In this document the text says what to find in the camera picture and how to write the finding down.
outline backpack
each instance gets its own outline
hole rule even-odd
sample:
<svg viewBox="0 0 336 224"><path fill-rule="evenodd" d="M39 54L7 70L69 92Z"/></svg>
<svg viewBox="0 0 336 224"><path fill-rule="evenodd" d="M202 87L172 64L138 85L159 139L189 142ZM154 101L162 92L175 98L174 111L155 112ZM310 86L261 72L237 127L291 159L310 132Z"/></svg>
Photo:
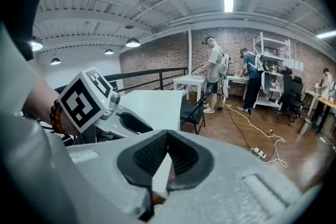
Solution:
<svg viewBox="0 0 336 224"><path fill-rule="evenodd" d="M263 56L261 56L260 54L254 54L251 51L248 51L247 53L255 56L255 63L254 64L252 64L250 62L248 63L250 66L257 69L257 71L260 72L260 73L263 73L265 71L269 71L269 68L267 66L267 61Z"/></svg>
<svg viewBox="0 0 336 224"><path fill-rule="evenodd" d="M219 50L221 51L223 57L222 57L221 63L218 66L218 71L219 71L219 74L220 74L221 77L226 78L229 63L231 63L231 58L230 58L229 54L224 54L223 53L220 46L219 46Z"/></svg>

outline railing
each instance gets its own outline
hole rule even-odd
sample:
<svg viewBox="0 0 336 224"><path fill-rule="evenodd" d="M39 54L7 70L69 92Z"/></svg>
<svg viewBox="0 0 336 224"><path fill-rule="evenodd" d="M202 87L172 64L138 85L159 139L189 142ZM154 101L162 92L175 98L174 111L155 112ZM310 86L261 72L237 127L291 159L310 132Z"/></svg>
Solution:
<svg viewBox="0 0 336 224"><path fill-rule="evenodd" d="M171 72L171 71L183 71L183 73L176 74L176 75L173 75L173 76L169 76L169 77L166 77L166 78L163 77L163 73ZM128 91L128 90L131 90L131 89L134 89L134 88L137 88L137 87L141 87L141 86L144 86L144 85L148 85L150 83L155 83L155 82L160 82L160 86L153 89L153 90L159 90L159 89L163 90L164 87L169 86L169 85L174 83L174 82L170 82L170 83L167 83L167 84L163 84L164 80L179 77L179 76L185 76L186 71L187 71L186 67L162 68L162 69L142 70L142 71L134 71L134 72L108 75L108 76L104 76L104 78L111 84L112 82L114 82L116 80L120 80L120 79L134 78L134 77L145 76L145 75L150 75L150 74L159 74L159 79L147 81L147 82L144 82L144 83L139 83L139 84L136 84L136 85L132 85L132 86L123 88L123 89L118 89L118 90L116 90L116 92ZM62 86L62 87L59 87L55 90L58 93L61 93L65 87L66 87L66 85Z"/></svg>

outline red brick wall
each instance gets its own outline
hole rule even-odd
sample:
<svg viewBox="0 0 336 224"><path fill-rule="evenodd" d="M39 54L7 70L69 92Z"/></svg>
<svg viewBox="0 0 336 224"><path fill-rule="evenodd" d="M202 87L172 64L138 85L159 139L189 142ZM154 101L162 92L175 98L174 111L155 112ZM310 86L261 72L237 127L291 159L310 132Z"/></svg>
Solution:
<svg viewBox="0 0 336 224"><path fill-rule="evenodd" d="M265 37L285 40L287 37L263 31ZM253 38L260 35L260 30L250 28L209 28L192 31L193 46L193 69L200 63L206 62L210 49L202 45L202 41L208 35L214 36L224 53L228 53L233 61L231 68L235 74L239 74L243 67L240 59L240 50L253 49ZM336 64L327 56L319 53L315 49L291 39L291 57L304 63L304 69L298 71L293 69L293 76L299 76L303 80L304 88L313 89L315 83L322 79L322 72L325 67L329 68L336 80ZM139 48L131 49L120 55L121 72L138 71L154 68L187 67L188 65L188 36L187 33L176 34L163 37ZM146 76L146 78L132 78L124 80L124 86L149 81L158 76ZM144 86L144 89L153 89L153 84ZM243 86L234 84L230 94L243 95Z"/></svg>
<svg viewBox="0 0 336 224"><path fill-rule="evenodd" d="M120 55L120 69L122 73L131 71L150 70L158 68L175 68L188 66L188 33L179 33L156 39L128 50ZM163 74L170 77L183 71L171 71ZM159 79L158 74L134 77L123 80L124 87ZM163 84L172 82L173 78L164 80ZM152 90L159 87L159 82L150 83L137 90Z"/></svg>

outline beaded bracelet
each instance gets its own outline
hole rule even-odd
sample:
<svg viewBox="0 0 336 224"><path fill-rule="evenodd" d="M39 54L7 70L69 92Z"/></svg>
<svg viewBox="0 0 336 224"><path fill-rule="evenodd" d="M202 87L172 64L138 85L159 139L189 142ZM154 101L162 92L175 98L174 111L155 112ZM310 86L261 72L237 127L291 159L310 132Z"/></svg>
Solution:
<svg viewBox="0 0 336 224"><path fill-rule="evenodd" d="M60 115L61 115L62 107L59 104L58 100L54 101L54 105L51 107L51 125L52 129L58 134L64 134L64 130L61 125Z"/></svg>

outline man in white shirt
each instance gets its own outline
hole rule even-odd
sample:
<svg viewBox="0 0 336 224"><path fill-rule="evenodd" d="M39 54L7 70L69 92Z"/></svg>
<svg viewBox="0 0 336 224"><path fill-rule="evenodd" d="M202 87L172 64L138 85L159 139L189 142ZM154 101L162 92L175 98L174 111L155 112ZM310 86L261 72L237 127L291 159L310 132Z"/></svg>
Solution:
<svg viewBox="0 0 336 224"><path fill-rule="evenodd" d="M324 68L323 74L326 76L326 79L324 80L323 85L321 86L321 96L324 98L329 98L329 89L332 82L332 77L329 73L328 68Z"/></svg>
<svg viewBox="0 0 336 224"><path fill-rule="evenodd" d="M208 83L207 86L213 86L212 92L210 95L210 105L205 105L207 108L203 111L204 113L214 113L215 112L215 105L217 102L217 90L218 90L218 82L220 80L219 74L219 65L222 62L223 52L220 46L217 44L214 37L208 36L204 39L202 44L206 44L211 48L211 54L208 62L200 68L198 73L202 73L203 71L208 71Z"/></svg>

